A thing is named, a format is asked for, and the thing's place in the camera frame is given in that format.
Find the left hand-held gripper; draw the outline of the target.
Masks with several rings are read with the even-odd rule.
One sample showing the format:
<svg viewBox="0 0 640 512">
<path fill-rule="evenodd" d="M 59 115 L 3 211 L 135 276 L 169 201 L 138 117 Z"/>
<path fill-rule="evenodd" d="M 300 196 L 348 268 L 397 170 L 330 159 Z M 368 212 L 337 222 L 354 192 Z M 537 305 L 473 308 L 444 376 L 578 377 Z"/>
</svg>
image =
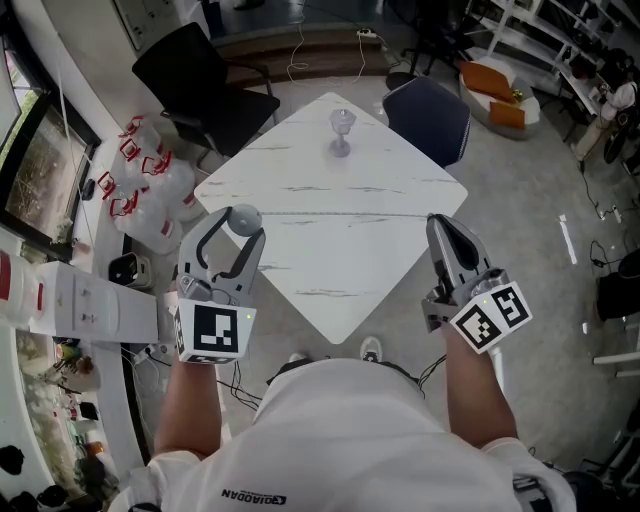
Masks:
<svg viewBox="0 0 640 512">
<path fill-rule="evenodd" d="M 204 216 L 184 236 L 178 254 L 173 314 L 178 359 L 186 363 L 227 364 L 246 353 L 256 317 L 251 289 L 266 234 L 251 235 L 231 269 L 208 281 L 205 246 L 227 222 L 232 208 Z"/>
</svg>

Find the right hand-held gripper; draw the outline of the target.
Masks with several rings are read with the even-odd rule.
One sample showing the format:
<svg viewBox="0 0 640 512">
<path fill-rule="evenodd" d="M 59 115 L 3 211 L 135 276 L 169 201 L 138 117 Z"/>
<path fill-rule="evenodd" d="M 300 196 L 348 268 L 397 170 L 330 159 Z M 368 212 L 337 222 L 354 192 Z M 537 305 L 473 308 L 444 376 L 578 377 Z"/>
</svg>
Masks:
<svg viewBox="0 0 640 512">
<path fill-rule="evenodd" d="M 447 324 L 482 354 L 532 320 L 517 282 L 505 270 L 490 268 L 484 245 L 465 225 L 432 214 L 426 236 L 440 285 L 422 300 L 430 332 Z M 457 286 L 456 276 L 475 277 Z"/>
</svg>

